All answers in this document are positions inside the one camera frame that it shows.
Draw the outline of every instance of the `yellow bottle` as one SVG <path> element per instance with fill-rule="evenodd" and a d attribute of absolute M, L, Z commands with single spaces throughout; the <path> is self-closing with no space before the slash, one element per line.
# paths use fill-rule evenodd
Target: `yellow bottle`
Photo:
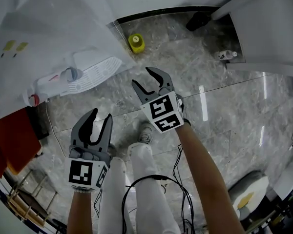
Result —
<path fill-rule="evenodd" d="M 145 49 L 145 41 L 140 34 L 133 34 L 128 38 L 132 51 L 137 54 Z"/>

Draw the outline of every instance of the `marble floor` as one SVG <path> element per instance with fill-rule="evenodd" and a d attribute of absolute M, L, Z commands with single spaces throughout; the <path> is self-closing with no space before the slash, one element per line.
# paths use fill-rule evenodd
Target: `marble floor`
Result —
<path fill-rule="evenodd" d="M 131 80 L 134 78 L 149 90 L 158 89 L 157 82 L 145 70 L 147 66 L 158 67 L 171 75 L 176 92 L 185 98 L 185 116 L 214 159 L 227 187 L 253 170 L 263 171 L 273 186 L 293 156 L 293 149 L 289 151 L 293 132 L 293 78 L 227 70 L 223 62 L 215 60 L 214 52 L 224 48 L 240 52 L 233 26 L 210 22 L 189 32 L 184 25 L 192 14 L 160 15 L 122 24 L 126 36 L 140 33 L 145 39 L 145 51 L 135 57 L 137 65 L 92 90 L 51 98 L 47 109 L 55 134 L 68 155 L 71 128 L 83 114 L 99 109 L 94 123 L 96 135 L 103 119 L 111 113 L 114 122 L 111 142 L 126 161 L 127 176 L 132 182 L 126 149 L 136 141 L 139 124 L 146 117 Z M 39 111 L 49 127 L 44 103 Z M 24 186 L 31 192 L 43 173 L 47 173 L 49 179 L 38 201 L 46 207 L 56 190 L 59 195 L 52 205 L 51 217 L 67 223 L 73 191 L 63 182 L 64 157 L 50 127 L 49 132 L 50 136 L 42 140 L 44 155 L 30 162 L 15 179 L 21 180 L 29 169 L 34 169 Z M 178 144 L 174 131 L 154 137 L 151 146 L 161 174 L 172 177 Z M 195 226 L 200 228 L 205 219 L 184 155 L 179 171 L 183 185 L 192 194 Z M 182 226 L 182 192 L 175 184 L 164 186 L 173 215 Z M 92 203 L 96 195 L 92 194 Z M 135 194 L 131 193 L 128 210 L 133 210 L 135 204 Z M 185 215 L 189 216 L 188 205 Z M 135 211 L 130 217 L 135 225 Z M 92 218 L 96 230 L 98 218 L 93 209 Z"/>

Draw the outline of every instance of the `white power cord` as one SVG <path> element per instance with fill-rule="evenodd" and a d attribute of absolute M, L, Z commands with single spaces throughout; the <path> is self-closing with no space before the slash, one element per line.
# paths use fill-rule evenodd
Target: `white power cord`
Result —
<path fill-rule="evenodd" d="M 57 140 L 57 142 L 58 142 L 58 144 L 59 144 L 59 147 L 60 147 L 60 149 L 61 149 L 61 151 L 62 151 L 62 153 L 63 153 L 63 156 L 65 157 L 65 154 L 64 154 L 64 151 L 63 151 L 63 149 L 62 149 L 62 146 L 60 145 L 60 142 L 59 142 L 58 138 L 56 137 L 55 132 L 54 132 L 54 130 L 53 130 L 53 126 L 52 126 L 52 123 L 51 123 L 51 120 L 50 120 L 50 117 L 49 117 L 49 114 L 48 114 L 47 101 L 45 102 L 45 112 L 46 112 L 46 114 L 47 114 L 47 117 L 48 117 L 48 120 L 49 120 L 49 123 L 50 123 L 51 129 L 52 129 L 52 133 L 53 133 L 55 139 Z"/>

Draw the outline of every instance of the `red cloth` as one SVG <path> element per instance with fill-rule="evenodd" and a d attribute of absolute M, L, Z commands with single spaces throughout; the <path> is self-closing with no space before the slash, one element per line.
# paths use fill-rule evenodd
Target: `red cloth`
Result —
<path fill-rule="evenodd" d="M 18 174 L 40 148 L 24 108 L 0 119 L 0 176 L 6 166 Z"/>

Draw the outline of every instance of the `yellow sticker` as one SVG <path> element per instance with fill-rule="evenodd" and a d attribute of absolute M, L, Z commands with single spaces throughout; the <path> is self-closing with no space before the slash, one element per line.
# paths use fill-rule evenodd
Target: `yellow sticker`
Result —
<path fill-rule="evenodd" d="M 16 51 L 18 52 L 22 51 L 27 45 L 28 45 L 28 42 L 21 42 L 19 46 L 17 46 Z"/>
<path fill-rule="evenodd" d="M 238 204 L 238 209 L 241 209 L 242 207 L 246 206 L 250 199 L 253 197 L 254 193 L 247 194 L 244 198 L 240 200 L 240 203 Z"/>
<path fill-rule="evenodd" d="M 14 43 L 15 43 L 15 40 L 7 41 L 3 50 L 4 51 L 10 50 L 13 47 Z"/>

